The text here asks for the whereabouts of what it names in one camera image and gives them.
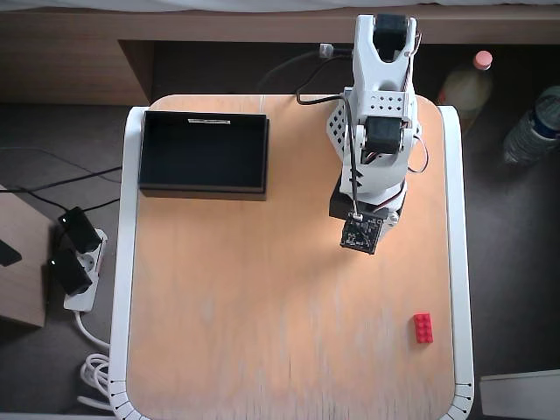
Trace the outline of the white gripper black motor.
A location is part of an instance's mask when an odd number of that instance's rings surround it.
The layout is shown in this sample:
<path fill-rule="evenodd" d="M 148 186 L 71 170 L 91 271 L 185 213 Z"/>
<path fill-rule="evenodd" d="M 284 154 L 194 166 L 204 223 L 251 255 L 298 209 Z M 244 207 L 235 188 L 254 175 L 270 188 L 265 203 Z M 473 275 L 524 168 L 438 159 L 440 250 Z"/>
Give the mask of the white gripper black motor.
<path fill-rule="evenodd" d="M 388 204 L 383 205 L 379 209 L 377 205 L 367 202 L 358 202 L 358 209 L 367 216 L 382 219 L 379 229 L 378 239 L 381 240 L 387 232 L 394 228 L 402 215 L 403 205 L 406 197 L 407 186 L 399 195 L 391 200 Z M 348 214 L 353 210 L 353 202 L 350 196 L 340 192 L 340 182 L 338 181 L 333 188 L 329 201 L 329 216 L 341 220 L 345 220 Z"/>

